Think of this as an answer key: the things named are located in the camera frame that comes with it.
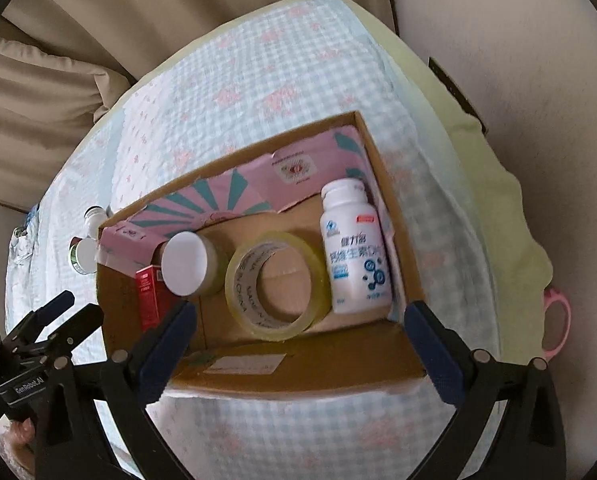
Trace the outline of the person's left hand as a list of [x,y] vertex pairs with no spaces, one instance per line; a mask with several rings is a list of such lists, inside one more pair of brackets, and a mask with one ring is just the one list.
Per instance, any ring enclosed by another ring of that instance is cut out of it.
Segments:
[[35,427],[30,419],[10,422],[0,436],[0,450],[10,469],[20,479],[35,478]]

